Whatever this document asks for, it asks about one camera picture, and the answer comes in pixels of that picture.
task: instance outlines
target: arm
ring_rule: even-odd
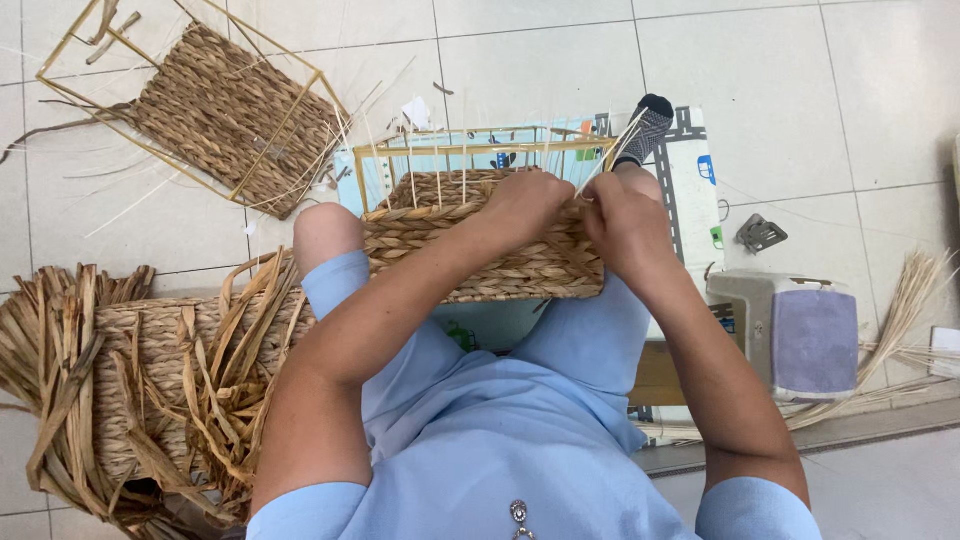
[[[613,175],[593,181],[587,232],[607,265],[657,319],[690,414],[707,449],[707,488],[735,477],[768,479],[807,506],[800,456],[770,394],[717,324],[674,255],[663,206],[624,189]]]
[[[363,383],[399,353],[460,282],[539,236],[573,191],[572,184],[545,173],[509,177],[482,211],[378,275],[307,333],[276,383],[252,514],[308,485],[370,486]]]

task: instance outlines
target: woman's right hand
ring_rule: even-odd
[[[661,202],[625,187],[613,173],[594,178],[584,196],[593,199],[584,216],[587,235],[608,268],[637,295],[678,271],[686,275]]]

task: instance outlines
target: foot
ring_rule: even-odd
[[[620,153],[617,163],[632,161],[642,165],[653,154],[654,149],[663,142],[667,130],[673,125],[673,106],[665,98],[656,94],[643,96],[633,116],[630,117],[630,122],[633,123],[636,116],[643,110],[647,112],[632,129],[633,133],[627,134],[617,146],[616,152]]]

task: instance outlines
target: plastic stool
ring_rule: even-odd
[[[774,399],[830,403],[856,387],[856,299],[846,286],[789,274],[712,274],[707,293],[746,305],[744,353]]]

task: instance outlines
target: finished basket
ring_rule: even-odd
[[[407,173],[390,195],[389,207],[384,201],[363,215],[364,252],[370,258],[371,276],[480,211],[512,171],[472,169],[466,182],[463,173]],[[571,206],[541,238],[470,276],[444,303],[585,298],[602,289],[603,261],[587,237],[580,209]]]

